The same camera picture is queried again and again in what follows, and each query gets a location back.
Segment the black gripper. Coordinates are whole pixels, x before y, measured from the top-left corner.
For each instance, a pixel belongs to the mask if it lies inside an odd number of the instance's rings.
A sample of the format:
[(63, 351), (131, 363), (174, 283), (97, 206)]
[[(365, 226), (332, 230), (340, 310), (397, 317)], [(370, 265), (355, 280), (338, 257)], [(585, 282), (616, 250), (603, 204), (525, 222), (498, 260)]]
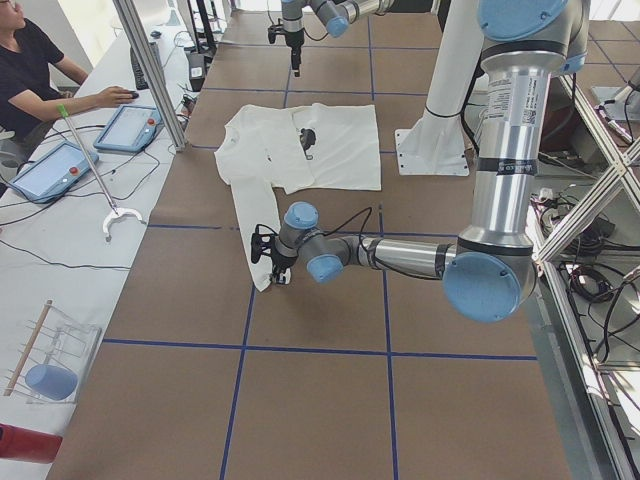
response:
[(250, 239), (250, 260), (257, 265), (263, 258), (271, 260), (270, 280), (275, 285), (288, 285), (291, 281), (291, 269), (287, 258), (276, 248), (276, 231), (264, 224), (257, 224)]
[(267, 28), (270, 44), (274, 44), (278, 36), (283, 36), (285, 44), (291, 50), (292, 72), (294, 77), (300, 77), (300, 62), (302, 61), (302, 47), (304, 45), (304, 27), (301, 19), (280, 19)]

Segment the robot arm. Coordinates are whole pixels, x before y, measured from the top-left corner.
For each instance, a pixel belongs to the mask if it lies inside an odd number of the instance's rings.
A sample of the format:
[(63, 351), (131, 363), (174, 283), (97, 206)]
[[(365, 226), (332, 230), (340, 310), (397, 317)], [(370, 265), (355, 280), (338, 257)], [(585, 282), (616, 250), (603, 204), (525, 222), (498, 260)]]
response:
[(467, 318), (495, 322), (511, 316), (532, 292), (536, 272), (526, 235), (531, 184), (538, 167), (551, 79), (574, 73), (586, 56), (586, 1), (455, 1), (442, 23), (424, 114), (398, 132), (404, 174), (453, 174), (462, 138), (454, 127), (477, 75), (488, 78), (488, 104), (477, 149), (470, 225), (453, 245), (334, 237), (318, 225), (316, 208), (293, 204), (257, 225), (247, 248), (260, 287), (282, 283), (297, 262), (319, 283), (346, 266), (442, 282)]
[(440, 1), (401, 1), (401, 0), (290, 0), (281, 1), (281, 17), (267, 28), (268, 42), (273, 45), (278, 37), (283, 37), (290, 48), (291, 71), (300, 76), (302, 65), (302, 47), (308, 37), (304, 25), (305, 8), (312, 13), (325, 28), (325, 35), (332, 38), (342, 36), (355, 22), (371, 16), (383, 16), (388, 13), (436, 13)]

